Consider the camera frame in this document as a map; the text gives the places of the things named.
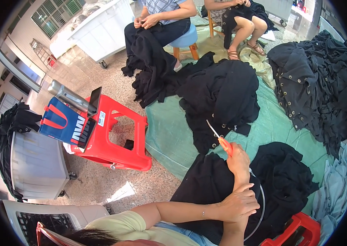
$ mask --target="woman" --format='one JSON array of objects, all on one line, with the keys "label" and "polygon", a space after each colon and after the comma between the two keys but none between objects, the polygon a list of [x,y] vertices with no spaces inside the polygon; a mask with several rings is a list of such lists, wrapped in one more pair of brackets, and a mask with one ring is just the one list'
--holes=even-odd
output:
[{"label": "woman", "polygon": [[[193,0],[141,0],[143,10],[140,17],[134,23],[124,28],[127,56],[131,56],[131,45],[135,41],[138,28],[149,29],[158,22],[162,24],[161,32],[154,32],[162,47],[178,39],[190,28],[190,17],[196,16],[197,9]],[[176,59],[174,70],[180,69],[180,62]]]},{"label": "woman", "polygon": [[238,45],[250,35],[252,36],[247,42],[247,45],[261,56],[264,56],[264,50],[256,41],[265,33],[268,26],[264,20],[256,17],[249,9],[251,5],[250,0],[205,0],[205,8],[210,10],[210,17],[219,26],[223,25],[222,16],[225,11],[237,5],[241,14],[234,18],[236,22],[236,28],[234,29],[236,35],[228,48],[229,59],[239,60],[237,53]]},{"label": "woman", "polygon": [[[250,184],[249,156],[240,145],[231,143],[229,170],[234,174],[232,194],[218,204],[198,205],[184,202],[156,202],[145,204],[97,219],[85,230],[66,234],[69,239],[86,246],[212,246],[207,238],[171,223],[195,220],[224,222],[220,246],[243,245],[248,217],[259,209]],[[39,246],[53,246],[46,240]]]}]

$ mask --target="dark hair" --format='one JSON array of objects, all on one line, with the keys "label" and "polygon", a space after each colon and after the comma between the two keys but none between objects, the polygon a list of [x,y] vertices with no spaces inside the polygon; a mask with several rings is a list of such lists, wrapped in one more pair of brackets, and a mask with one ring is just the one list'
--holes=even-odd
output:
[{"label": "dark hair", "polygon": [[[62,236],[86,246],[111,246],[117,242],[120,242],[120,240],[112,236],[108,231],[101,229],[82,229],[78,231],[68,231]],[[47,237],[42,238],[41,245],[57,246]]]}]

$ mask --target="blue shopping bag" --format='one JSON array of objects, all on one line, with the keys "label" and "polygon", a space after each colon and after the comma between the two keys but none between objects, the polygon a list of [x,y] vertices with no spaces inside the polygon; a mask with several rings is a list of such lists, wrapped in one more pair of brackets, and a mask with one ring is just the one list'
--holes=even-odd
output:
[{"label": "blue shopping bag", "polygon": [[41,120],[40,133],[70,145],[77,145],[85,118],[53,97]]}]

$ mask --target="bare leg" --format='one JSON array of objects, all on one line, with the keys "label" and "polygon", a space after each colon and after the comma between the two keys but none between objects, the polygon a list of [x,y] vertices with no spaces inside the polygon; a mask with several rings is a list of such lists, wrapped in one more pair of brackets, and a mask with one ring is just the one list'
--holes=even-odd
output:
[{"label": "bare leg", "polygon": [[[240,44],[240,42],[242,42],[243,40],[245,40],[247,37],[250,36],[250,34],[254,31],[254,23],[243,18],[243,17],[239,17],[236,16],[235,17],[235,21],[236,21],[236,34],[234,37],[234,40],[232,40],[232,44],[228,49],[228,53],[233,52],[237,50],[238,45]],[[230,55],[230,59],[231,60],[239,60],[238,55]]]},{"label": "bare leg", "polygon": [[254,47],[258,53],[264,55],[264,51],[261,49],[261,47],[257,45],[256,41],[265,33],[266,29],[268,28],[268,25],[264,20],[256,16],[253,16],[252,22],[254,23],[254,31],[247,43],[250,46]]}]

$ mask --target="blue plaid shirt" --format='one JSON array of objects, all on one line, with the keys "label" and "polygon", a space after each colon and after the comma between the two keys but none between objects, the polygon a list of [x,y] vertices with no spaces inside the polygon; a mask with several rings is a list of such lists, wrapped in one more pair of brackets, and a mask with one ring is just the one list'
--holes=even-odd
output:
[{"label": "blue plaid shirt", "polygon": [[[180,9],[179,4],[184,3],[187,0],[141,0],[142,4],[146,6],[149,14],[156,14],[161,12],[173,11]],[[163,25],[176,22],[177,20],[162,20]]]}]

